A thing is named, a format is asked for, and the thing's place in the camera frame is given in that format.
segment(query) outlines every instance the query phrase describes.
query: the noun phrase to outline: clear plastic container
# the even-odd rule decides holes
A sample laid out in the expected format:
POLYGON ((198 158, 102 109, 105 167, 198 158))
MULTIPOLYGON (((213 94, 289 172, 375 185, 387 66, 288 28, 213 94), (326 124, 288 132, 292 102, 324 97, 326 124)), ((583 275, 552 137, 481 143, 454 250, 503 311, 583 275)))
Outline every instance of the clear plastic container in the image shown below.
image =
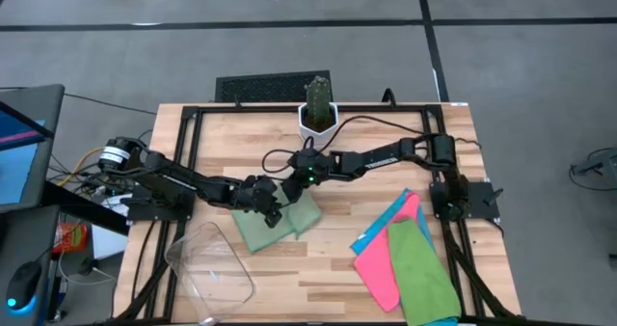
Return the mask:
POLYGON ((184 286, 202 326, 228 318, 253 295, 253 281, 213 223, 177 240, 165 260, 184 286))

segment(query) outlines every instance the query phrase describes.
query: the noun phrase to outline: green cloth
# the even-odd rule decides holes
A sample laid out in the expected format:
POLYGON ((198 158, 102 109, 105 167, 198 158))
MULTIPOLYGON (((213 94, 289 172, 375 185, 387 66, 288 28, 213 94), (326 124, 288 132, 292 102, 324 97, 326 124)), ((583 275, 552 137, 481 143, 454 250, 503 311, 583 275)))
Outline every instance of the green cloth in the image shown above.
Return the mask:
POLYGON ((461 315, 456 291, 414 220, 390 224, 389 254, 407 324, 461 315))
MULTIPOLYGON (((281 188, 277 190, 274 196, 280 204, 288 204, 287 197, 281 188)), ((281 214, 281 220, 273 229, 270 229, 263 221, 263 214, 261 213, 252 210, 249 212, 231 212, 231 216, 240 234, 242 234, 242 239, 244 239, 244 243, 251 253, 266 248, 293 232, 296 233, 297 240, 300 234, 308 230, 321 218, 321 210, 308 191, 302 193, 302 197, 297 203, 282 208, 281 214)))

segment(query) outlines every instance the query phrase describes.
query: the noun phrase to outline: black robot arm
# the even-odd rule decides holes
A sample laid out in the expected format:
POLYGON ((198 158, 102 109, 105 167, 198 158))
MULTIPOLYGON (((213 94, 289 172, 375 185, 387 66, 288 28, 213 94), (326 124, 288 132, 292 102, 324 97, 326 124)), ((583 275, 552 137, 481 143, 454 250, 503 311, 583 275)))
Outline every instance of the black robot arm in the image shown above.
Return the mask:
POLYGON ((327 180, 352 181, 369 170, 401 161, 443 174, 449 198, 449 207, 443 210, 446 218, 458 220, 469 211, 469 182, 456 164, 454 138, 445 134, 403 138, 366 152, 331 151, 326 156, 313 148, 302 149, 288 161, 294 172, 282 183, 282 190, 294 203, 312 185, 327 180), (426 149, 426 157, 416 153, 419 149, 426 149))
POLYGON ((110 139, 100 154, 98 167, 108 177, 128 178, 150 190, 157 206, 175 206, 187 189, 208 204, 231 210, 254 210, 273 228, 281 219, 277 190, 268 176, 206 177, 181 166, 144 142, 119 137, 110 139))

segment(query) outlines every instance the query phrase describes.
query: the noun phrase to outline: pink towel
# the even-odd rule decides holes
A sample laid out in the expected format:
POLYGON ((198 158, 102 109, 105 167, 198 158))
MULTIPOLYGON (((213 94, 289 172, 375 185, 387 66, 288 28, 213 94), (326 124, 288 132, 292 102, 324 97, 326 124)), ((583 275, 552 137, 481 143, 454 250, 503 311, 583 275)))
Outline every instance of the pink towel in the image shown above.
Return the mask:
MULTIPOLYGON (((408 219, 414 219, 417 223, 419 204, 420 197, 412 193, 390 223, 408 219)), ((368 291, 384 311, 390 312, 396 308, 400 296, 389 260, 388 226, 384 227, 354 260, 354 267, 368 287, 368 291)))

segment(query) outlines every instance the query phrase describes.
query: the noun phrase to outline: wooden tabletop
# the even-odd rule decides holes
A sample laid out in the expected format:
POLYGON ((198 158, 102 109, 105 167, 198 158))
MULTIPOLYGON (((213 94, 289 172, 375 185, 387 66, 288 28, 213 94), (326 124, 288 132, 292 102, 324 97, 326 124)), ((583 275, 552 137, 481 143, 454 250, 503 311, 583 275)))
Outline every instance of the wooden tabletop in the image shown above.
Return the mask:
MULTIPOLYGON (((182 106, 161 105, 152 132, 150 148, 170 159, 174 156, 182 106)), ((422 130, 419 114, 365 114, 422 130)), ((344 120, 352 115, 357 114, 341 113, 340 118, 344 120)), ((467 105, 443 104, 443 115, 448 134, 477 139, 467 105)), ((189 125, 182 154, 184 165, 191 132, 189 125)), ((332 149, 365 151, 404 136, 408 133, 401 129, 358 120, 343 128, 332 149)), ((201 128, 196 171, 207 176, 238 178, 260 175, 263 174, 261 157, 268 150, 300 147, 296 114, 207 114, 201 128)), ((486 177, 482 155, 476 145, 457 142, 456 149, 459 168, 469 180, 486 177)), ((288 156, 273 154, 271 157, 268 166, 275 168, 284 165, 288 156)), ((352 266, 355 254, 349 246, 407 187, 421 198, 437 253, 447 272, 441 227, 432 215, 429 182, 429 172, 412 163, 398 163, 371 171, 353 182, 327 181, 310 188, 308 192, 323 212, 321 221, 299 240, 292 234, 253 255, 246 250, 229 212, 203 201, 196 201, 187 233, 206 222, 217 224, 255 284, 253 297, 227 321, 403 321, 400 309, 386 313, 375 303, 352 266)), ((148 226, 148 222, 142 222, 131 227, 114 298, 116 314, 130 303, 137 258, 148 226)), ((478 273, 506 308, 519 313, 519 301, 500 232, 482 220, 468 220, 468 227, 478 273)), ((158 233, 157 224, 146 247, 138 291, 151 273, 158 233)), ((170 240, 173 233, 174 227, 170 230, 170 240)), ((158 291, 155 316, 163 311, 167 274, 169 272, 158 291)), ((473 314, 469 282, 462 271, 460 276, 467 313, 473 314)), ((186 296, 186 291, 178 284, 173 322, 198 321, 195 308, 186 296)))

